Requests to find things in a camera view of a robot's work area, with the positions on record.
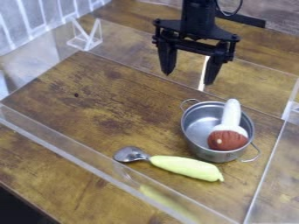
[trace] silver pot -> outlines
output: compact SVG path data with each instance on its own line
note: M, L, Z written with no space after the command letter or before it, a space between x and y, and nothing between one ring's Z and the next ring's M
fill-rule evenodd
M196 101L197 103L184 110L184 104L191 101ZM191 151L200 159L213 163L224 163L235 159L237 159L240 162L251 162L259 157L260 150L252 144L255 126L249 117L243 111L239 126L247 131L247 144L236 150L217 151L209 149L207 139L211 133L211 129L217 124L220 124L223 109L224 102L219 101L200 102L196 99L188 99L181 102L181 131ZM251 159L241 159L240 156L243 155L249 144L256 149L256 155Z

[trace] pot handle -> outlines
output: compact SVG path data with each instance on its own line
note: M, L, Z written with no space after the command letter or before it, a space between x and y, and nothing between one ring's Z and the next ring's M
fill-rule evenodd
M196 99L188 99L188 100L183 101L183 102L181 102L181 105L180 105L181 112L184 112L184 111L185 111L185 109L184 109L184 107L183 107L183 104L184 104L184 103L187 103L187 102L200 102L200 101L199 101L199 100L196 100Z
M237 161L241 163L247 163L247 162L252 162L257 159L259 155L260 155L260 149L251 143L251 145L253 146L253 148L256 149L256 155L251 158L251 159L241 159L237 158Z

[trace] robotic arm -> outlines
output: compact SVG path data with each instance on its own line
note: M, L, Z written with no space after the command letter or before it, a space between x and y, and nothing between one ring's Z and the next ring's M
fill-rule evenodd
M231 15L236 14L240 5ZM216 9L220 9L217 0L183 0L181 20L157 18L153 21L153 44L157 47L163 72L168 75L173 71L177 50L207 55L209 60L204 75L205 85L215 81L221 64L232 61L240 40L237 34L221 30L215 25ZM208 45L199 42L200 39L213 39L219 42L216 45Z

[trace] metal pot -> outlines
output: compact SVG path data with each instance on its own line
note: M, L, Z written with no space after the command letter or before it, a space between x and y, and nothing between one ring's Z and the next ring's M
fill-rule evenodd
M184 110L184 104L191 101L196 101L197 103ZM236 150L217 151L209 149L207 139L213 126L220 124L223 109L224 102L219 101L200 102L196 99L188 99L181 102L181 131L191 151L200 159L213 163L224 163L235 159L237 159L240 162L251 162L259 157L260 150L252 144L255 126L249 117L243 111L239 126L247 131L247 144ZM256 155L251 159L240 159L240 156L243 155L249 144L256 149Z

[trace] metal scoop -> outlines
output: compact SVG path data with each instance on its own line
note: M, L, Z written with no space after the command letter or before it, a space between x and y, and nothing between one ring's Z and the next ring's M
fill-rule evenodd
M149 156L137 147L127 146L120 149L113 159L117 162L133 162L136 160L145 160L159 168L188 176L195 179L204 179L207 181L223 181L223 177L217 167L213 164L207 164L199 160L185 157L171 156Z

